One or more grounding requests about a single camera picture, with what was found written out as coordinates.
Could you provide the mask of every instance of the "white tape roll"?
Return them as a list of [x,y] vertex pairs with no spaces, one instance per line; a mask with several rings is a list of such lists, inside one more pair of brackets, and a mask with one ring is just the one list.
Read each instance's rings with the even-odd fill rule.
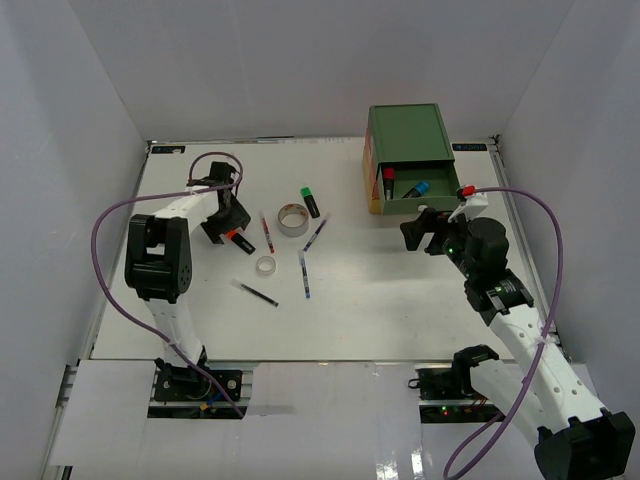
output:
[[256,262],[258,275],[267,277],[276,271],[276,260],[273,257],[260,257]]
[[[289,215],[296,215],[301,217],[302,223],[300,225],[289,226],[284,223],[285,217]],[[285,205],[278,212],[278,228],[287,237],[300,237],[307,233],[309,230],[309,212],[302,205],[297,203],[290,203]]]

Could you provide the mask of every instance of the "open box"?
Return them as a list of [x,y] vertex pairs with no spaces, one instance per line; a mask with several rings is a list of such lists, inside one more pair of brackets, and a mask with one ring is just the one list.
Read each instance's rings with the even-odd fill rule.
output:
[[[456,192],[460,187],[454,162],[437,104],[369,108],[363,166],[371,213],[415,213],[420,205],[453,211],[459,203]],[[395,170],[391,200],[384,198],[383,166]],[[424,195],[402,198],[420,181],[429,184]]]

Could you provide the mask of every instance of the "marker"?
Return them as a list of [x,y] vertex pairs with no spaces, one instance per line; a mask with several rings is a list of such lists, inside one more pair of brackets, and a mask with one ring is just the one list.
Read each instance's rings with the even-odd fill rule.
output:
[[318,205],[316,204],[315,198],[313,198],[313,195],[311,195],[311,189],[309,187],[304,187],[300,190],[300,193],[302,194],[304,203],[309,209],[311,218],[318,218],[320,216],[320,210],[318,210]]
[[382,169],[382,186],[384,187],[384,199],[393,200],[393,182],[396,178],[396,171],[391,167]]
[[311,235],[311,238],[309,239],[309,241],[307,242],[307,244],[304,246],[304,251],[306,252],[307,250],[309,250],[309,247],[311,246],[311,244],[313,242],[315,242],[316,238],[318,238],[318,234],[320,233],[320,230],[322,230],[322,228],[325,226],[325,224],[327,223],[327,220],[329,220],[331,218],[331,213],[327,213],[324,218],[322,219],[322,221],[320,222],[320,225],[318,225],[318,228],[316,228],[316,231],[313,232],[313,235]]
[[270,303],[270,304],[271,304],[271,305],[273,305],[274,307],[277,307],[278,305],[280,305],[280,304],[279,304],[278,302],[276,302],[274,299],[267,297],[264,293],[260,293],[259,291],[257,291],[257,290],[255,290],[255,289],[253,289],[253,288],[249,287],[248,285],[245,285],[245,284],[244,284],[244,283],[242,283],[242,282],[237,282],[237,284],[238,284],[238,286],[239,286],[241,289],[243,289],[243,290],[245,290],[245,291],[247,291],[247,292],[249,292],[249,293],[251,293],[251,294],[255,295],[255,296],[256,296],[256,297],[258,297],[258,298],[261,298],[262,300],[264,300],[265,302]]
[[427,182],[418,182],[415,187],[404,194],[402,198],[418,198],[424,195],[429,190],[429,184]]
[[256,247],[251,245],[246,238],[244,238],[242,235],[238,233],[237,230],[231,230],[229,233],[227,233],[227,238],[231,240],[233,243],[235,243],[236,245],[238,245],[243,251],[245,251],[249,255],[251,255],[253,252],[256,251]]
[[302,267],[302,283],[304,284],[304,294],[307,298],[311,298],[311,292],[309,291],[309,278],[307,277],[307,264],[304,261],[304,250],[298,250],[298,259],[300,260],[300,266]]
[[264,218],[264,212],[260,210],[260,221],[262,222],[262,229],[264,230],[264,236],[267,237],[267,244],[269,245],[269,250],[271,253],[276,253],[275,248],[273,248],[273,243],[271,243],[271,234],[269,233],[269,227],[267,227],[267,219]]

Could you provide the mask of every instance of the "gray wall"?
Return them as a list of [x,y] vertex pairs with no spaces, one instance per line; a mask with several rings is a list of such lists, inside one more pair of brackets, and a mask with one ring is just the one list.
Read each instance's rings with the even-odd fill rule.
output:
[[0,478],[32,480],[99,298],[92,223],[131,195],[144,144],[66,0],[0,1],[0,45]]
[[501,132],[573,0],[70,0],[146,139],[362,135],[437,101]]
[[[558,328],[585,360],[605,403],[640,425],[640,5],[580,0],[504,133],[514,186],[560,217],[566,268]],[[550,294],[555,239],[537,207],[519,203]],[[628,479],[640,478],[640,442]]]

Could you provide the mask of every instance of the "blue-capped marker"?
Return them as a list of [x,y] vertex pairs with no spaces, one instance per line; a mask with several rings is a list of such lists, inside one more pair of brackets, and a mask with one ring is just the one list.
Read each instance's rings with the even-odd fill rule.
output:
[[402,198],[418,198],[424,195],[429,190],[429,184],[427,182],[418,182],[418,184],[404,194]]

